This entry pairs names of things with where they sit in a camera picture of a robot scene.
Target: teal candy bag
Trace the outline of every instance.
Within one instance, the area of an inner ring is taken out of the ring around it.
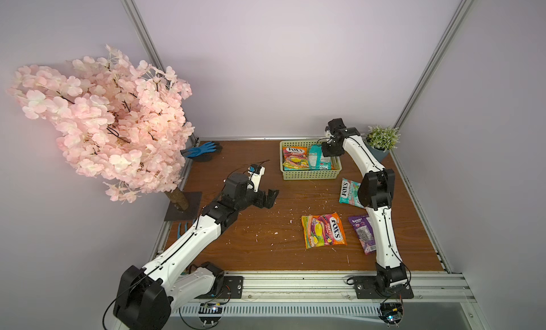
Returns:
[[[360,201],[358,200],[358,188],[360,188],[360,183],[344,178],[343,181],[341,181],[340,203],[351,204],[364,208],[364,206],[360,204]]]
[[[323,157],[322,148],[317,144],[311,146],[307,158],[310,170],[332,170],[331,157]]]

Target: green leaves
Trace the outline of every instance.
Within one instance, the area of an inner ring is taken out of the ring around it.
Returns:
[[[389,151],[392,148],[396,148],[394,145],[398,143],[400,134],[398,128],[370,126],[370,133],[366,136],[366,142],[372,148]]]

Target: lavender wall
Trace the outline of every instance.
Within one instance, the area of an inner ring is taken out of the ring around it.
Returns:
[[[168,200],[110,202],[101,178],[65,163],[58,131],[4,90],[21,65],[103,56],[105,43],[146,54],[120,0],[0,0],[0,34],[0,328],[102,328],[123,271],[149,259]]]
[[[200,137],[391,125],[461,0],[135,0]]]
[[[492,329],[541,329],[546,0],[476,0],[396,150]]]

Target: blue gardening glove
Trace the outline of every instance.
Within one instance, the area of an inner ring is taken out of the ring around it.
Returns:
[[[187,149],[185,151],[181,151],[181,153],[184,157],[194,158],[197,156],[201,156],[202,154],[206,154],[208,152],[215,152],[215,151],[216,151],[216,144],[214,142],[206,142],[200,147]]]

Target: purple candy bag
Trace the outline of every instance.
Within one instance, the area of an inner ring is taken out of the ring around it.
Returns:
[[[349,222],[353,225],[354,231],[357,232],[360,244],[364,249],[365,254],[375,252],[375,240],[373,238],[373,229],[367,215],[349,216]]]

